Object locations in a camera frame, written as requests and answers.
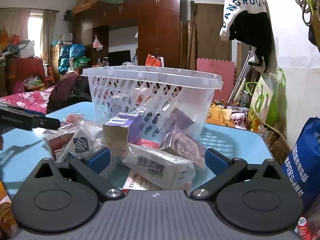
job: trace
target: blue table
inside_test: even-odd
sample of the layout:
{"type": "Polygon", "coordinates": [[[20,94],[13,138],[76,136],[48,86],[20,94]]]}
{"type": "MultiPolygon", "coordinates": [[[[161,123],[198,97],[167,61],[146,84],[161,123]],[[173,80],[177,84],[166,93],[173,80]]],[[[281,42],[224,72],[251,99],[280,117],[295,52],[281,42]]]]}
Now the blue table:
{"type": "MultiPolygon", "coordinates": [[[[61,121],[71,113],[81,113],[87,120],[95,120],[93,104],[78,103],[54,113],[48,117],[61,121]]],[[[11,195],[15,195],[37,163],[45,157],[50,157],[44,148],[44,129],[33,131],[14,129],[3,135],[4,150],[0,152],[0,177],[11,195]]],[[[256,133],[219,125],[206,124],[199,140],[207,148],[215,148],[228,158],[240,157],[248,163],[260,164],[265,159],[272,158],[263,139],[256,133]]],[[[111,182],[122,187],[128,170],[121,166],[114,172],[111,182]]],[[[208,169],[193,181],[191,189],[200,186],[215,175],[208,169]]]]}

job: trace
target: blue shopping bag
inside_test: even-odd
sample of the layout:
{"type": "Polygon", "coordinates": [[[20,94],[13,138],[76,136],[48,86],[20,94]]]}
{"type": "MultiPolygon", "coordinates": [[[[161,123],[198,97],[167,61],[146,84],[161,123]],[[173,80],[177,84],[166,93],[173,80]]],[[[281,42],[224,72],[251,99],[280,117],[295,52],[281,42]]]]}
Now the blue shopping bag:
{"type": "Polygon", "coordinates": [[[304,210],[320,193],[320,119],[309,118],[281,166],[301,196],[304,210]]]}

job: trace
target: hanging sweater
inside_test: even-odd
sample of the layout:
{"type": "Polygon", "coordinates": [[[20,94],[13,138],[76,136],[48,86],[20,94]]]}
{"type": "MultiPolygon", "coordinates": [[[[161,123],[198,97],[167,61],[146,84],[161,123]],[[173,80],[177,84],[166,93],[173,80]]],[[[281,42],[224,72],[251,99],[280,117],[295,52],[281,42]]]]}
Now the hanging sweater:
{"type": "Polygon", "coordinates": [[[268,66],[272,35],[264,2],[262,0],[225,0],[220,37],[223,41],[236,39],[256,47],[255,54],[259,61],[256,65],[261,65],[264,57],[265,64],[268,66]]]}

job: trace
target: curtain rod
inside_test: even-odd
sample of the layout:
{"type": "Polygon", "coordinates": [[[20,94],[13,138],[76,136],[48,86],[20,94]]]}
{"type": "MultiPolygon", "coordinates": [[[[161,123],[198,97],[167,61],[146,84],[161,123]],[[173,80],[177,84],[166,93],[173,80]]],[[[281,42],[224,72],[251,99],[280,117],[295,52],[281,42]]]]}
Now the curtain rod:
{"type": "Polygon", "coordinates": [[[26,7],[0,7],[0,9],[34,9],[34,10],[44,10],[44,11],[60,12],[60,11],[51,10],[51,9],[26,8],[26,7]]]}

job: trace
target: window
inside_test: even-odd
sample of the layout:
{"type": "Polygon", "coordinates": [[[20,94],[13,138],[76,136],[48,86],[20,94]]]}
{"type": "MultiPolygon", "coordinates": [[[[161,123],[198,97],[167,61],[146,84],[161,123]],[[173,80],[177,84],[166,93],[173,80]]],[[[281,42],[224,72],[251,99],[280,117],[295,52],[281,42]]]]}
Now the window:
{"type": "Polygon", "coordinates": [[[35,42],[35,56],[37,57],[41,57],[40,37],[42,20],[42,13],[31,13],[28,21],[28,40],[35,42]]]}

